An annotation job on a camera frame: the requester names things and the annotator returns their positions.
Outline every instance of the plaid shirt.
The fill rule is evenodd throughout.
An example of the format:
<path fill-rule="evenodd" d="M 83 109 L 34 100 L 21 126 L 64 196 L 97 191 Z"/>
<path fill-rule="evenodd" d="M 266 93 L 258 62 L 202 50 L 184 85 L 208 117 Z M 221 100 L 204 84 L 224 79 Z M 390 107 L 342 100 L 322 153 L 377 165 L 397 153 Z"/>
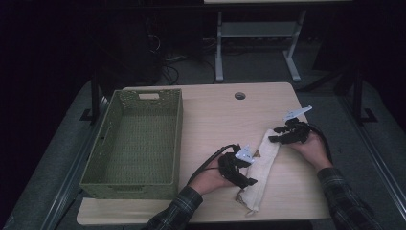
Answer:
<path fill-rule="evenodd" d="M 322 169 L 317 176 L 337 230 L 383 229 L 373 217 L 371 208 L 355 194 L 337 169 Z M 185 187 L 170 206 L 153 217 L 144 229 L 184 229 L 202 202 L 198 192 Z"/>

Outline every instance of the person's right hand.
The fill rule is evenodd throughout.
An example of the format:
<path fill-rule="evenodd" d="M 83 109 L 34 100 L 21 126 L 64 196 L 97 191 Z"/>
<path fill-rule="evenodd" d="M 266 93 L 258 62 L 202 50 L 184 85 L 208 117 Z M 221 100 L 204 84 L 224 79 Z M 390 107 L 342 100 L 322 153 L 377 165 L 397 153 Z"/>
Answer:
<path fill-rule="evenodd" d="M 307 140 L 304 143 L 297 142 L 288 145 L 297 150 L 310 164 L 314 166 L 316 172 L 324 168 L 332 168 L 332 163 L 328 160 L 325 145 L 322 138 L 316 133 L 310 131 Z"/>

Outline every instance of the green plastic basket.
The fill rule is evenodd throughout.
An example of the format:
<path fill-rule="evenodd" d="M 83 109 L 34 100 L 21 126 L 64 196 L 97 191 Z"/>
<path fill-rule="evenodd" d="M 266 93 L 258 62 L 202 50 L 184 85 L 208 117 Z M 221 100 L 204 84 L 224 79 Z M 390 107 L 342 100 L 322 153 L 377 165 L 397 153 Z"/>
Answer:
<path fill-rule="evenodd" d="M 180 89 L 116 90 L 81 188 L 94 198 L 175 198 L 182 116 Z"/>

